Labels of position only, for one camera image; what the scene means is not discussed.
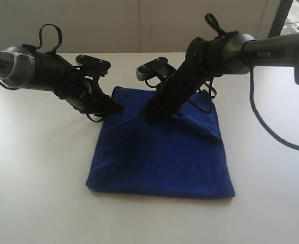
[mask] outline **blue cloth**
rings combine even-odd
[[[215,107],[205,114],[187,103],[173,117],[150,125],[139,112],[154,95],[115,87],[112,98],[125,111],[105,119],[86,185],[108,193],[234,197]],[[191,99],[208,110],[208,93]]]

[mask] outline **white wall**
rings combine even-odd
[[[185,51],[196,36],[214,37],[204,22],[212,12],[226,30],[266,37],[280,0],[0,0],[0,50],[38,45],[44,23],[64,34],[60,52]],[[44,31],[45,49],[56,32]]]

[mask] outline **folded cloth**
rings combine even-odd
[[[216,109],[190,103],[171,118],[148,124],[140,111],[155,91],[115,87],[125,107],[103,123],[86,185],[98,192],[163,197],[234,197]],[[191,98],[209,109],[208,93]]]

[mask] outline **blue towel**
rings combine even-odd
[[[125,107],[103,123],[86,185],[98,192],[163,197],[234,197],[216,109],[190,103],[165,121],[148,124],[139,112],[155,91],[115,87]],[[208,93],[191,98],[209,108]]]

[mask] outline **white table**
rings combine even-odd
[[[100,80],[147,89],[135,68],[183,53],[91,54],[112,64]],[[64,54],[73,62],[77,54]],[[256,68],[256,105],[299,144],[299,86],[291,68]],[[254,117],[249,76],[216,79],[215,104],[236,197],[199,201],[98,194],[85,187],[101,125],[50,92],[0,87],[0,243],[299,243],[299,151]]]

